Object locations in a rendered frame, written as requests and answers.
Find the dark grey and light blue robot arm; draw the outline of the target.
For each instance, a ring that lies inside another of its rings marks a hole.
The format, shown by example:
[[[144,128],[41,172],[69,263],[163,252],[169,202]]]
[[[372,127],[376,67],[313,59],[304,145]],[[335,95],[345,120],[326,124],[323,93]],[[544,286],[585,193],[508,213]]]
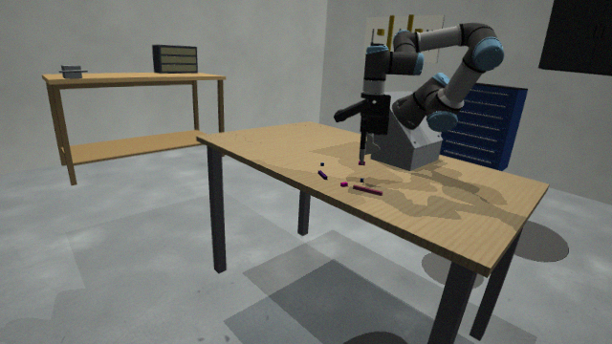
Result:
[[[410,130],[418,127],[425,116],[433,131],[446,132],[454,128],[458,120],[456,115],[464,106],[463,99],[470,89],[485,71],[498,67],[504,59],[501,42],[493,29],[482,23],[458,24],[430,32],[402,30],[394,35],[393,46],[394,52],[389,52],[387,46],[367,47],[363,94],[384,95],[386,75],[420,75],[424,65],[422,51],[469,46],[450,80],[438,73],[412,95],[392,104],[397,120]]]

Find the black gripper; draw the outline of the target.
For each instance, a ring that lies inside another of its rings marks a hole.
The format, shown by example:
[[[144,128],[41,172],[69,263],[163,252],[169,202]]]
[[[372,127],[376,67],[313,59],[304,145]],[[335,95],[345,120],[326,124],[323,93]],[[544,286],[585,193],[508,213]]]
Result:
[[[361,93],[361,97],[368,98],[369,99],[368,102],[370,105],[370,109],[361,112],[361,124],[362,125],[361,125],[361,130],[360,130],[361,145],[360,145],[359,159],[360,159],[361,165],[363,165],[364,155],[378,153],[380,150],[380,147],[378,146],[378,144],[373,141],[372,134],[387,135],[391,97],[389,95],[367,95],[363,93]],[[376,100],[377,102],[373,103],[374,100]],[[369,125],[369,129],[368,129],[368,125]],[[380,126],[381,126],[381,129],[380,129]],[[367,132],[367,135],[366,135],[366,132]]]

